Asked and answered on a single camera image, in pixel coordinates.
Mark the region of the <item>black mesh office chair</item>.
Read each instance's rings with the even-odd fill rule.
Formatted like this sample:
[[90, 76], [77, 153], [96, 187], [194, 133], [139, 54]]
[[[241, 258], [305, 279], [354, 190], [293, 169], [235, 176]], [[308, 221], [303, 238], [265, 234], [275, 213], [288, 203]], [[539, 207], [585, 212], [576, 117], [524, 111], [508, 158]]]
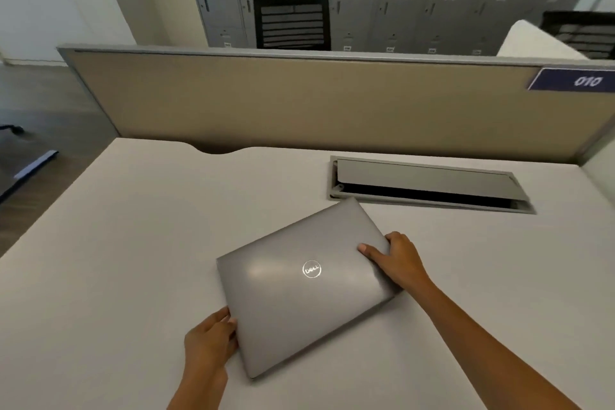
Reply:
[[329, 0], [253, 0], [258, 49], [331, 51]]
[[589, 59], [615, 61], [615, 12], [546, 11], [540, 29]]

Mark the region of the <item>beige desk partition panel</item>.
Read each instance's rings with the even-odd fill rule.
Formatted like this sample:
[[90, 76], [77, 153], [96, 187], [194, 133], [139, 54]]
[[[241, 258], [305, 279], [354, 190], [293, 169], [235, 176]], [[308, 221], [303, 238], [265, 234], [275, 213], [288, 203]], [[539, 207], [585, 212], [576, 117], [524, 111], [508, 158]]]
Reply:
[[125, 138], [433, 157], [586, 162], [615, 132], [615, 92], [530, 89], [596, 61], [65, 44]]

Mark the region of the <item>person's left forearm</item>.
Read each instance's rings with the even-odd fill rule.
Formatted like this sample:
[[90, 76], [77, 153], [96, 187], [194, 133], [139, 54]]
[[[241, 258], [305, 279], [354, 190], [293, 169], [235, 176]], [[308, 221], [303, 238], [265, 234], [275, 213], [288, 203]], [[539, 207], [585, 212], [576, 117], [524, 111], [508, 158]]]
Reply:
[[187, 363], [166, 410], [218, 410], [227, 380], [225, 366]]

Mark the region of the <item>person's right forearm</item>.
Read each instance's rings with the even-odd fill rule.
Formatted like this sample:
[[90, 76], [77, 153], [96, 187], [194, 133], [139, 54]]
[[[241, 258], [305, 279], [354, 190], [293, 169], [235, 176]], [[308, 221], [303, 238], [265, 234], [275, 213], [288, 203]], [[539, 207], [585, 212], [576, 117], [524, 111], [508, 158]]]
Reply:
[[581, 410], [429, 278], [404, 289], [430, 318], [487, 410]]

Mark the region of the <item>white desk partition panel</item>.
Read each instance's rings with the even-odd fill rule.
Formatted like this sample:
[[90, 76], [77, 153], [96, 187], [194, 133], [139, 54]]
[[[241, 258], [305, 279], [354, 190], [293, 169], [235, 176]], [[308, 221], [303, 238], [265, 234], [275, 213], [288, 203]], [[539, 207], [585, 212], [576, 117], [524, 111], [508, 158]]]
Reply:
[[588, 61], [588, 57], [526, 20], [518, 20], [508, 31], [497, 57]]

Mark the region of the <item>blue desk number label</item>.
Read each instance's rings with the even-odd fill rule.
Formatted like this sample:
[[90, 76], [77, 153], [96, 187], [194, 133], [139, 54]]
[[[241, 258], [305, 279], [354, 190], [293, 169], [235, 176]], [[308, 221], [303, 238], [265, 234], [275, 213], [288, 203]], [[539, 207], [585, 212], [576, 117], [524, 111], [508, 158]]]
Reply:
[[529, 82], [527, 90], [615, 93], [615, 70], [543, 67]]

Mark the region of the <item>person's left hand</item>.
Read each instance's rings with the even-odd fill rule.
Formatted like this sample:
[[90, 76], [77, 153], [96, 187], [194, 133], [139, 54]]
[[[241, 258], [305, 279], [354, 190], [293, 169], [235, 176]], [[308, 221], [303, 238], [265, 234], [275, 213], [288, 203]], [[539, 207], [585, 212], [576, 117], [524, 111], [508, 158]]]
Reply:
[[225, 366], [238, 348], [236, 327], [237, 321], [233, 317], [212, 328], [204, 328], [204, 320], [193, 327], [184, 337], [185, 364], [210, 362]]

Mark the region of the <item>grey desk leg base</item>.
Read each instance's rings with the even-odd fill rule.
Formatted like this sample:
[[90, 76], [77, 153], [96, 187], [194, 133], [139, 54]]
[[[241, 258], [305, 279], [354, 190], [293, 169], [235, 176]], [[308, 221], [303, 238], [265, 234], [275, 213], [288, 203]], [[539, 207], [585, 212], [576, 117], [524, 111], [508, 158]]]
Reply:
[[0, 204], [58, 154], [37, 134], [0, 124]]

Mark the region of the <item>person's right hand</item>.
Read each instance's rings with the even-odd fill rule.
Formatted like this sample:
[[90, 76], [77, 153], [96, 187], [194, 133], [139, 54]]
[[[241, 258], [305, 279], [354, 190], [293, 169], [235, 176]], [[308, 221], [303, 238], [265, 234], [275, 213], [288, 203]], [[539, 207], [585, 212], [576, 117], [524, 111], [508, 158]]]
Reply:
[[400, 232], [387, 234], [390, 258], [371, 260], [398, 286], [410, 294], [432, 284], [416, 246]]

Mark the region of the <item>grey laptop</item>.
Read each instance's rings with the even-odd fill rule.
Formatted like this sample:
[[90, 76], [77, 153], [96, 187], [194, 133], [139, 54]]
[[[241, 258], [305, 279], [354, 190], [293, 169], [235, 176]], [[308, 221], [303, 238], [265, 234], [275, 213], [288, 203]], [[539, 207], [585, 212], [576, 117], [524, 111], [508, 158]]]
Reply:
[[393, 299], [399, 287], [359, 253], [389, 242], [355, 198], [217, 259], [246, 375], [258, 379]]

